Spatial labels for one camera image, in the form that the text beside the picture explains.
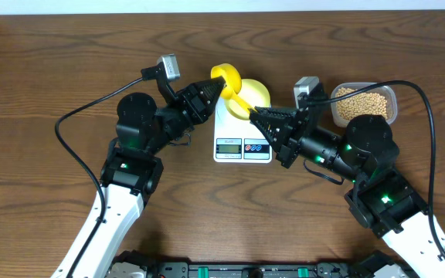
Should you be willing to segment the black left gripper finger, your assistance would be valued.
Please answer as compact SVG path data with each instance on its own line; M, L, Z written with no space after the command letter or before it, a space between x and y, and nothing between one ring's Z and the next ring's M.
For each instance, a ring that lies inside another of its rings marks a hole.
M214 99L214 100L203 100L202 104L204 106L204 109L202 111L202 115L204 118L210 118L215 110L216 110L216 104L217 104L218 99Z
M226 81L220 76L193 83L197 95L204 104L215 103L223 91Z

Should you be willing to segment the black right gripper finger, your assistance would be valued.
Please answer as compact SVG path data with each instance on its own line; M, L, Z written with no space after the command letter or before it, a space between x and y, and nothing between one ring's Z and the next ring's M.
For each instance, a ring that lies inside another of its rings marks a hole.
M250 118L250 122L262 133L275 151L295 151L296 141L292 134L296 129L296 120L292 117L284 119Z
M285 107L285 108L272 108L272 107L255 107L250 111L251 121L271 121L271 120L292 120L296 117L299 110Z

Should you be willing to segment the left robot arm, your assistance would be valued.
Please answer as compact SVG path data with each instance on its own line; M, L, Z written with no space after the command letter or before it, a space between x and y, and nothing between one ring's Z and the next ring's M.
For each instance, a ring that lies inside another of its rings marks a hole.
M117 136L110 141L99 176L91 179L97 194L93 206L54 277L105 277L128 230L155 192L164 166L158 152L193 127L205 123L217 100L229 89L224 77L213 77L173 92L166 107L146 93L130 93L117 105Z

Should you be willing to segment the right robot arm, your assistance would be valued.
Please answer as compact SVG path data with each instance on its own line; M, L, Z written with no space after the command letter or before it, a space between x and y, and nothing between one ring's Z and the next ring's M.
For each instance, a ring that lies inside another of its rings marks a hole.
M381 116L352 120L339 136L318 126L313 110L257 107L250 122L276 159L289 168L297 157L349 180L350 213L396 252L419 277L445 277L445 234L433 210L396 169L399 148Z

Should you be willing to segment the yellow measuring scoop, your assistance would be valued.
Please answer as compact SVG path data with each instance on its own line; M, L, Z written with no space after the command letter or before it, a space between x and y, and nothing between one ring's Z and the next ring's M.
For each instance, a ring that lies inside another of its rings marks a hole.
M225 85L220 96L225 100L235 101L247 115L253 109L244 99L239 96L242 88L242 78L238 70L229 63L222 63L211 68L210 76L212 79L222 77Z

